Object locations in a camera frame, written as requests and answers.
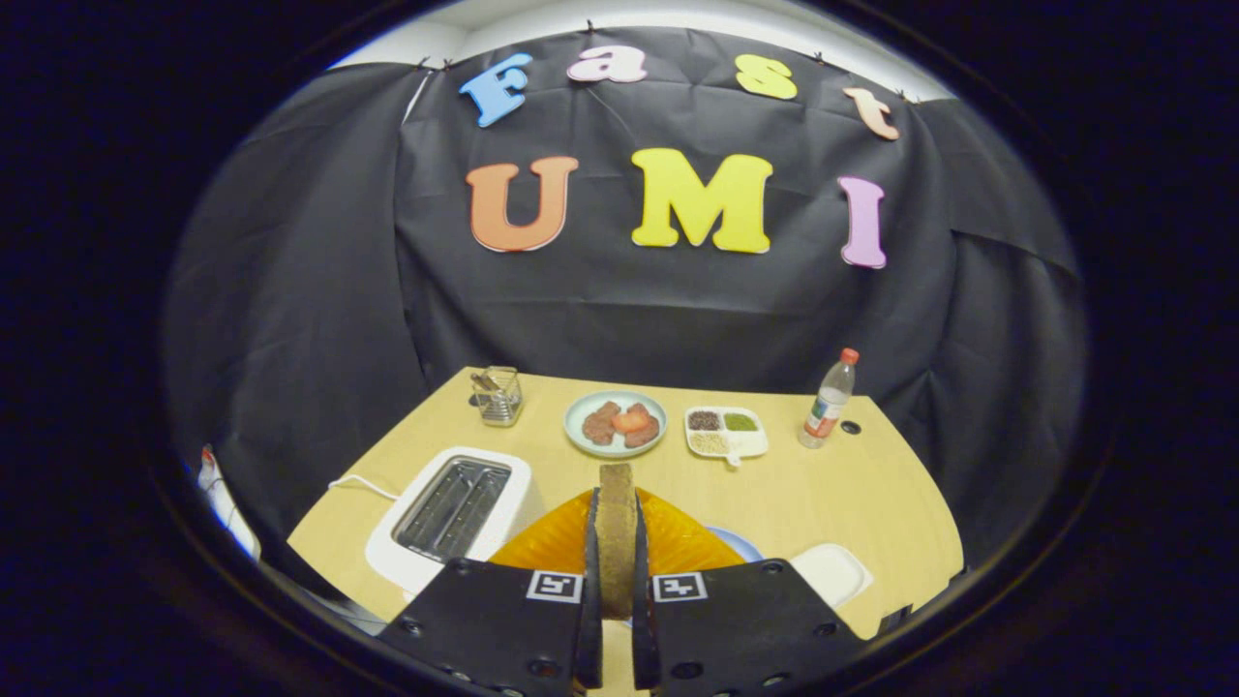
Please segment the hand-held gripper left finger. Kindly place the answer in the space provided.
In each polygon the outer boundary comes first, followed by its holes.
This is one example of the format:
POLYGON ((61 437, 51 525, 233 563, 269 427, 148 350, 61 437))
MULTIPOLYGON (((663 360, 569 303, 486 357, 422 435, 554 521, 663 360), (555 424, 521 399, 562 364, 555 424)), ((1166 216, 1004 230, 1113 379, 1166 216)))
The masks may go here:
POLYGON ((591 494, 584 573, 450 560, 378 640, 465 696, 585 696, 603 678, 591 494))

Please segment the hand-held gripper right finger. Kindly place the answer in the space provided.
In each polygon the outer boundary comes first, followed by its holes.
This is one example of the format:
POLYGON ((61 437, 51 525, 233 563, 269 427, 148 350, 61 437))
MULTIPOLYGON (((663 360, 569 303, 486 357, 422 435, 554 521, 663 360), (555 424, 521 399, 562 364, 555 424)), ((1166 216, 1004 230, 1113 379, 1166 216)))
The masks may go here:
POLYGON ((864 639, 787 560, 648 573, 638 513, 631 645, 634 685, 650 696, 831 696, 864 639))

